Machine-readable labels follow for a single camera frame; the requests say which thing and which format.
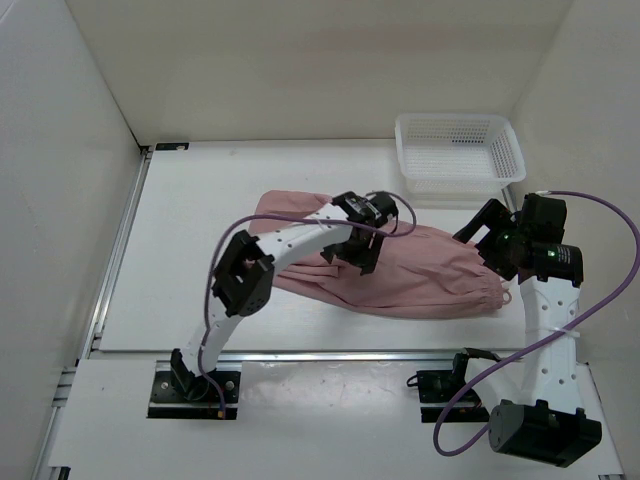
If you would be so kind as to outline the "pink trousers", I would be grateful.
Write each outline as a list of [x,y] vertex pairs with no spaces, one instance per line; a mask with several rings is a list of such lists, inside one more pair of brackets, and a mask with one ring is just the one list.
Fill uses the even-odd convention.
[[390,220],[383,228],[398,235],[383,241],[372,273],[314,253],[284,269],[275,287],[358,313],[421,320],[490,314],[510,302],[473,246],[430,226]]

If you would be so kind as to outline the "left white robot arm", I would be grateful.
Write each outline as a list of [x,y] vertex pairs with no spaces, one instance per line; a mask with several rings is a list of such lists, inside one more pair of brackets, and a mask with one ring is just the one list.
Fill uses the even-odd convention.
[[252,235],[234,223],[214,250],[203,324],[171,354],[172,387],[189,403],[220,393],[222,383],[213,377],[219,355],[240,321],[266,306],[277,275],[312,254],[373,273],[389,236],[382,228],[398,214],[388,192],[346,192],[302,218],[276,215],[281,225],[271,232]]

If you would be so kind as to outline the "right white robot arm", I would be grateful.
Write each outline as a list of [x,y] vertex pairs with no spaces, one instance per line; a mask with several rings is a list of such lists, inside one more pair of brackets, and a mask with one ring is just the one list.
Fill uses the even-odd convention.
[[576,334],[569,324],[579,310],[584,281],[581,250],[564,243],[563,200],[526,195],[521,210],[488,200],[454,236],[476,244],[484,264],[505,280],[516,279],[525,315],[523,379],[504,368],[484,376],[474,365],[449,375],[460,399],[478,396],[490,416],[488,439],[496,453],[567,468],[594,449],[602,425],[587,417],[577,383]]

